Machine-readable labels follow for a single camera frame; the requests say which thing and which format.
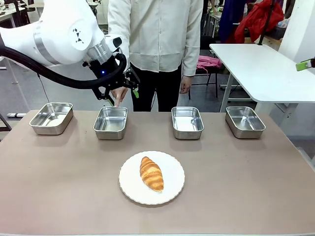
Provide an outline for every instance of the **round plate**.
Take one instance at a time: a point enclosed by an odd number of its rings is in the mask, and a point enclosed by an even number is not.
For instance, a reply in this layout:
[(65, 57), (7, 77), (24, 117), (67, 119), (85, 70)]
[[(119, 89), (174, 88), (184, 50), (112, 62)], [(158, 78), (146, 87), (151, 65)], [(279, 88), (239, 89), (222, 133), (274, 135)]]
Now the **round plate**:
[[(164, 181), (162, 192), (150, 189), (140, 176), (140, 165), (147, 156), (161, 169)], [(127, 197), (137, 203), (158, 205), (174, 199), (183, 189), (185, 174), (183, 167), (173, 156), (160, 151), (145, 151), (129, 158), (119, 172), (119, 185)]]

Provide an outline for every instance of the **shirt cuff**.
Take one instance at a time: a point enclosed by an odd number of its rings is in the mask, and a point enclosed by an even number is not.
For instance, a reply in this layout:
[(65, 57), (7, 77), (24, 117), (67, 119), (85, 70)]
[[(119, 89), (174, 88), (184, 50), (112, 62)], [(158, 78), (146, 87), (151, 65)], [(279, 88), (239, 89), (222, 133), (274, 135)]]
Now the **shirt cuff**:
[(183, 75), (184, 76), (194, 76), (196, 74), (196, 68), (190, 69), (190, 68), (184, 68), (183, 69)]

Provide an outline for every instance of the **pink cloth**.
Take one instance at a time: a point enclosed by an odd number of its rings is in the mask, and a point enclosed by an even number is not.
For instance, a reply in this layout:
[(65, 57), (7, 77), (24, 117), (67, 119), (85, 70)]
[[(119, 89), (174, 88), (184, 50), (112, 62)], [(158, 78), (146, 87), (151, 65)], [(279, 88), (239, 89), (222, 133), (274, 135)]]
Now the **pink cloth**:
[(207, 56), (199, 56), (197, 69), (204, 69), (207, 71), (207, 67), (220, 68), (222, 62), (218, 58), (212, 58)]

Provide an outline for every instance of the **croissant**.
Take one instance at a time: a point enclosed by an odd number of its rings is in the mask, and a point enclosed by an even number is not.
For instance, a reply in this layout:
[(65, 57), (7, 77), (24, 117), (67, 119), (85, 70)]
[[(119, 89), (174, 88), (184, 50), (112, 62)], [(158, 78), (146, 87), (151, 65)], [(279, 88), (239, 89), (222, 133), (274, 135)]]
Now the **croissant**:
[(162, 192), (164, 182), (162, 171), (159, 166), (148, 157), (143, 157), (140, 165), (140, 176), (142, 181), (154, 191)]

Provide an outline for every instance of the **metal tray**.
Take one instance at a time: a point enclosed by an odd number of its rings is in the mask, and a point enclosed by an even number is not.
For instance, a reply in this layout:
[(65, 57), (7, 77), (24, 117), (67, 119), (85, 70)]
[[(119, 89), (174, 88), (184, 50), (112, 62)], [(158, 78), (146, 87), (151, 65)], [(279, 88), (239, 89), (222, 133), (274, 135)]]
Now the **metal tray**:
[(197, 108), (174, 107), (172, 119), (176, 139), (200, 139), (204, 126)]
[(239, 139), (259, 139), (266, 126), (250, 107), (227, 107), (225, 119)]
[(103, 107), (96, 118), (94, 130), (98, 139), (120, 140), (126, 132), (128, 109)]
[(30, 121), (30, 126), (39, 135), (60, 135), (73, 117), (71, 103), (51, 102)]

